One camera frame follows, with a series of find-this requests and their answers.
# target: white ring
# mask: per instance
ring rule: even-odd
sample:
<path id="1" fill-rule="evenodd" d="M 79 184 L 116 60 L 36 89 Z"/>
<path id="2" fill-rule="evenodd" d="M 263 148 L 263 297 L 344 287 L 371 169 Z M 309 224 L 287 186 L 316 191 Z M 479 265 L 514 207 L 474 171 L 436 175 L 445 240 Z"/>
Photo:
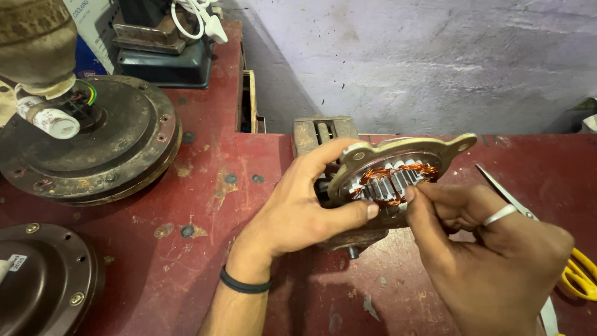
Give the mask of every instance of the white ring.
<path id="1" fill-rule="evenodd" d="M 514 205 L 508 204 L 507 206 L 503 207 L 500 211 L 494 213 L 492 216 L 490 216 L 489 218 L 484 220 L 483 225 L 484 226 L 490 225 L 491 223 L 495 222 L 496 220 L 503 218 L 505 216 L 508 216 L 511 213 L 516 212 L 516 211 L 518 211 L 518 209 Z"/>

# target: green yellow wire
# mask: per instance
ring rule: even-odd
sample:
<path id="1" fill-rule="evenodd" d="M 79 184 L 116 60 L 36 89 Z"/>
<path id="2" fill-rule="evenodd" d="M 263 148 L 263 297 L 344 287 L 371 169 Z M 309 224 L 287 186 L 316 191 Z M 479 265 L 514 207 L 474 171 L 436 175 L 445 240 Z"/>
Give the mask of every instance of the green yellow wire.
<path id="1" fill-rule="evenodd" d="M 89 86 L 89 89 L 91 90 L 91 96 L 89 97 L 89 101 L 87 102 L 87 105 L 91 106 L 91 104 L 93 104 L 96 101 L 97 98 L 97 91 L 96 88 L 93 87 L 93 85 L 87 83 L 84 80 L 80 80 L 79 78 L 77 78 L 77 80 L 79 82 L 84 83 L 85 85 Z"/>

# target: yellow scissors handle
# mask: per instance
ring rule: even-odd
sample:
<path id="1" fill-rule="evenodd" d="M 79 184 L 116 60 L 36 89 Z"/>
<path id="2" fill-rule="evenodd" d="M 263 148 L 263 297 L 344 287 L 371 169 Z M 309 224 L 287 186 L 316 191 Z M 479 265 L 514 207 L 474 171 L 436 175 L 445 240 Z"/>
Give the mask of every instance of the yellow scissors handle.
<path id="1" fill-rule="evenodd" d="M 597 279 L 597 266 L 595 266 L 595 264 L 589 258 L 587 258 L 576 248 L 573 249 L 572 256 L 587 268 L 594 279 Z M 586 300 L 597 301 L 597 286 L 595 283 L 593 283 L 593 280 L 584 274 L 572 260 L 568 260 L 568 265 L 564 268 L 561 278 L 564 286 L 575 296 Z M 581 287 L 584 293 L 576 289 L 570 283 L 570 280 Z"/>

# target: fingernail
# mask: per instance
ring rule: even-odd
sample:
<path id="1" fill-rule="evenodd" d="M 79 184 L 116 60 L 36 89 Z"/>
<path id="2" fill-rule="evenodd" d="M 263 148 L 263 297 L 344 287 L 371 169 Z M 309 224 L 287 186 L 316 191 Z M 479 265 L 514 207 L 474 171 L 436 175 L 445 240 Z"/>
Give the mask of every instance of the fingernail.
<path id="1" fill-rule="evenodd" d="M 407 198 L 407 202 L 410 202 L 414 198 L 414 190 L 412 187 L 407 188 L 407 192 L 405 193 L 404 197 Z"/>
<path id="2" fill-rule="evenodd" d="M 367 207 L 367 220 L 377 217 L 379 213 L 379 205 L 373 203 Z"/>

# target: label sticker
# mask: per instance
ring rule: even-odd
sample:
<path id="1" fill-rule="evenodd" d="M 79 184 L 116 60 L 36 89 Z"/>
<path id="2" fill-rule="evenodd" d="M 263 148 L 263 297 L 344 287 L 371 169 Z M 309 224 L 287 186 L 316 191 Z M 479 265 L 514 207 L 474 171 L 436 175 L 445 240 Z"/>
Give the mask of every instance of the label sticker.
<path id="1" fill-rule="evenodd" d="M 13 271 L 13 272 L 18 271 L 19 268 L 25 262 L 25 259 L 27 259 L 26 255 L 18 255 L 18 254 L 11 255 L 10 259 L 8 259 L 8 261 L 12 261 L 13 262 L 13 266 L 9 269 L 9 271 Z"/>

